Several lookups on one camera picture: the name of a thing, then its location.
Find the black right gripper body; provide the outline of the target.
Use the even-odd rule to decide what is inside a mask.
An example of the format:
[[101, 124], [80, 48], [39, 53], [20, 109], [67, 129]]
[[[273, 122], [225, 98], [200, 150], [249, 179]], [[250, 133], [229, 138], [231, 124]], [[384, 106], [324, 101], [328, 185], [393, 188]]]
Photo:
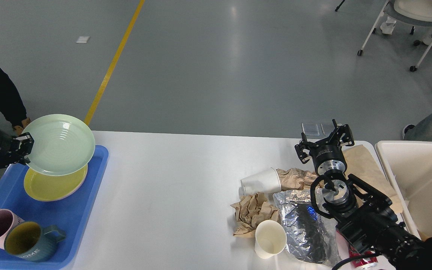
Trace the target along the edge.
[[311, 148], [311, 157], [318, 176], [331, 170], [338, 170], [340, 173], [347, 170], [347, 162], [340, 146], [317, 143]]

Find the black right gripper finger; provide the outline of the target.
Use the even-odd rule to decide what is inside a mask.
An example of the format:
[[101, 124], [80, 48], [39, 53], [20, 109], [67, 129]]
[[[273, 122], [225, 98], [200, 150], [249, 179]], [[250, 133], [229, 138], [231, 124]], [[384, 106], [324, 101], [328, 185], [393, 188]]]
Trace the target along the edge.
[[314, 142], [307, 140], [307, 136], [304, 132], [301, 133], [301, 140], [294, 146], [297, 156], [302, 164], [307, 164], [312, 159], [311, 152], [316, 149]]
[[332, 119], [334, 130], [325, 139], [326, 145], [333, 145], [338, 147], [355, 145], [353, 132], [348, 124], [339, 125], [335, 119]]

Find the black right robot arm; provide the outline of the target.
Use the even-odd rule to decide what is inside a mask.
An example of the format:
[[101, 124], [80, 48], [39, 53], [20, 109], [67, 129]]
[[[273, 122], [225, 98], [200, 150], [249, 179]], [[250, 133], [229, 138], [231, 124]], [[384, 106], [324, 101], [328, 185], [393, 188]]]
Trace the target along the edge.
[[295, 151], [302, 164], [312, 160], [317, 179], [310, 201], [320, 216], [335, 219], [336, 230], [359, 258], [384, 256], [397, 270], [432, 270], [432, 237], [422, 241], [405, 229], [383, 192], [353, 174], [346, 175], [343, 146], [353, 146], [350, 127], [332, 121], [334, 130], [317, 142], [301, 133]]

